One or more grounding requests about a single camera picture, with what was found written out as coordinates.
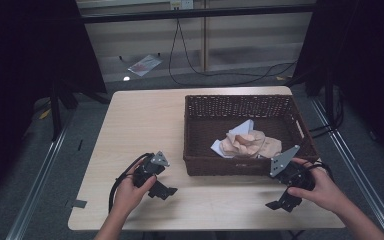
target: wooden table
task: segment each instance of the wooden table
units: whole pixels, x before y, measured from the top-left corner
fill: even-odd
[[[304,200],[292,213],[273,211],[286,187],[269,177],[202,176],[186,173],[183,154],[186,95],[287,94],[286,87],[205,88],[122,91],[114,94],[77,199],[72,230],[98,230],[108,211],[108,195],[116,177],[138,156],[161,150],[171,163],[158,179],[179,190],[165,201],[144,196],[124,230],[274,230],[341,228],[333,213]]]

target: wicker basket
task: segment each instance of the wicker basket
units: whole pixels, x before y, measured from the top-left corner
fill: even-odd
[[[319,157],[291,95],[189,95],[185,99],[183,159],[190,176],[268,175],[270,159],[226,159],[211,150],[216,139],[252,119],[254,129],[282,141],[282,151],[301,148],[296,157]]]

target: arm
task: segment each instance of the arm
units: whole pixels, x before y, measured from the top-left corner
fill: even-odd
[[[302,159],[293,159],[299,164],[311,164]],[[350,230],[355,239],[384,239],[384,233],[336,186],[320,169],[310,170],[316,186],[312,191],[290,187],[288,193],[314,202],[335,213]]]
[[[139,161],[128,174],[133,174],[137,166],[142,161]],[[120,186],[117,188],[117,192],[114,198],[114,205],[110,214],[105,219],[104,224],[96,235],[95,239],[118,239],[121,229],[126,222],[127,216],[135,209],[143,195],[154,185],[157,178],[155,176],[150,177],[140,188],[133,185],[132,176],[127,176],[121,181]]]

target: black handheld device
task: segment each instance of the black handheld device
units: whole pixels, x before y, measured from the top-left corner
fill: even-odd
[[[295,145],[291,149],[273,157],[271,159],[270,177],[279,180],[288,188],[299,187],[311,191],[315,186],[313,175],[303,165],[291,161],[298,150],[299,146]],[[283,208],[285,211],[291,212],[301,202],[302,198],[292,196],[285,190],[278,201],[267,203],[266,206],[273,210]]]
[[[165,170],[165,167],[170,166],[170,163],[165,158],[164,154],[159,151],[157,154],[154,153],[145,153],[138,157],[121,175],[115,180],[114,185],[111,188],[109,203],[108,203],[108,212],[111,211],[114,195],[117,187],[120,185],[121,181],[128,176],[130,169],[136,165],[139,160],[143,158],[143,162],[135,169],[132,174],[133,185],[136,187],[141,187],[148,178],[154,175],[159,175]],[[160,181],[156,181],[154,185],[149,189],[148,196],[151,198],[159,197],[163,200],[167,199],[169,196],[172,196],[177,191],[177,188],[166,187]]]

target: crumpled cloth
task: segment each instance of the crumpled cloth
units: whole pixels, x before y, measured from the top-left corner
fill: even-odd
[[[220,143],[220,150],[226,156],[272,158],[282,151],[282,142],[266,137],[257,130],[251,130],[248,134],[226,133],[226,138]]]

